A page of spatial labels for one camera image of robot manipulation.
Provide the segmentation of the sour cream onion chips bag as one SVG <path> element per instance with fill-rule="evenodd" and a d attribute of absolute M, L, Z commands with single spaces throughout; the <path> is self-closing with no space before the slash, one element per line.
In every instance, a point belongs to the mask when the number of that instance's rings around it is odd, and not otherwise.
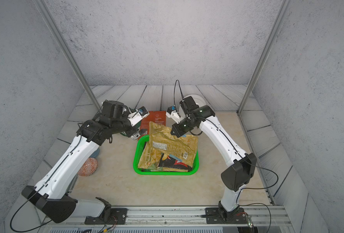
<path fill-rule="evenodd" d="M 175 170 L 175 169 L 164 169 L 159 167 L 159 161 L 161 159 L 162 152 L 154 149 L 147 142 L 140 158 L 138 168 L 142 171 L 175 171 L 175 172 L 188 172 L 187 170 Z"/>

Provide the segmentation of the red snack bag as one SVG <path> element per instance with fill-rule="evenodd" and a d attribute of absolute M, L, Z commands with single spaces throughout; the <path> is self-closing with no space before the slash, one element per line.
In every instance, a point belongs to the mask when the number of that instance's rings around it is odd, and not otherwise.
<path fill-rule="evenodd" d="M 166 125 L 166 111 L 150 111 L 149 115 L 141 121 L 140 130 L 145 130 L 141 137 L 149 134 L 149 122 Z"/>

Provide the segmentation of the tan chips bag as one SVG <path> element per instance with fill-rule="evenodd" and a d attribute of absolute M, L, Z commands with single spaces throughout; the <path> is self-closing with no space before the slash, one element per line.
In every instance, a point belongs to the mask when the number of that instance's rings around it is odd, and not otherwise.
<path fill-rule="evenodd" d="M 172 128 L 149 122 L 149 143 L 151 146 L 166 154 L 173 155 L 182 163 L 192 167 L 198 150 L 198 137 L 171 135 Z"/>

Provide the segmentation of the black Krok chips bag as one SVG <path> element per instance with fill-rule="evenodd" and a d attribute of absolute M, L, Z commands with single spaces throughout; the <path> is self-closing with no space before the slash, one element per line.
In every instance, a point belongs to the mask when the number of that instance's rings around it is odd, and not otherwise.
<path fill-rule="evenodd" d="M 191 166 L 186 165 L 174 155 L 167 155 L 165 153 L 162 153 L 158 166 L 164 169 L 192 171 Z"/>

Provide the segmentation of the dark green snack bag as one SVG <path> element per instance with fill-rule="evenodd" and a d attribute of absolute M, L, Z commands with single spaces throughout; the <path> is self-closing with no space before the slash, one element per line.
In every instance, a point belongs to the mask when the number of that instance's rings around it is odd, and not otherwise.
<path fill-rule="evenodd" d="M 120 135 L 125 136 L 125 137 L 132 137 L 135 133 L 133 131 L 127 131 L 127 132 L 120 132 Z"/>

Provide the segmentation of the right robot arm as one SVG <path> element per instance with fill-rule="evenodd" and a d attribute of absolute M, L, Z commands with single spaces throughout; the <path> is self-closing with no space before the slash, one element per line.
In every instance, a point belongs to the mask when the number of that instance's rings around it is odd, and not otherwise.
<path fill-rule="evenodd" d="M 192 96 L 184 98 L 180 106 L 185 114 L 184 117 L 174 105 L 170 106 L 166 112 L 166 116 L 175 121 L 171 135 L 182 137 L 197 127 L 218 149 L 227 166 L 227 169 L 221 173 L 225 190 L 218 207 L 221 217 L 228 218 L 239 209 L 239 196 L 254 176 L 257 158 L 253 153 L 246 153 L 229 136 L 211 107 L 199 106 Z"/>

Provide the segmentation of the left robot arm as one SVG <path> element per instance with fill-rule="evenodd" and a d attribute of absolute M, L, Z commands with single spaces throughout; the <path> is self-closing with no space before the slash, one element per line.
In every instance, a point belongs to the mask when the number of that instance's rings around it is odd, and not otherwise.
<path fill-rule="evenodd" d="M 102 198 L 77 200 L 67 190 L 90 156 L 114 134 L 124 133 L 136 140 L 140 137 L 137 124 L 149 115 L 145 107 L 131 112 L 118 101 L 104 101 L 102 110 L 78 129 L 71 145 L 54 167 L 36 185 L 26 186 L 22 195 L 54 223 L 70 217 L 85 216 L 90 223 L 106 224 L 113 220 L 111 204 Z"/>

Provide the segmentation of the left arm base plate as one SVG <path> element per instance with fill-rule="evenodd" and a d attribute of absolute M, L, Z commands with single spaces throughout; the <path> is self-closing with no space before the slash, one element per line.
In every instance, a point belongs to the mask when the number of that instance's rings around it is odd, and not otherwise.
<path fill-rule="evenodd" d="M 105 209 L 98 217 L 87 216 L 85 225 L 125 225 L 127 208 Z"/>

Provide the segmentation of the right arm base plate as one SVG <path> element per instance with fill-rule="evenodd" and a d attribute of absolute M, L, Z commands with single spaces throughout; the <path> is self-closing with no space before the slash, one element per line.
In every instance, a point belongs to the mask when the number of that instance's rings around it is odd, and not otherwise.
<path fill-rule="evenodd" d="M 243 208 L 237 208 L 231 212 L 218 207 L 205 209 L 204 218 L 207 224 L 247 224 L 248 220 Z"/>

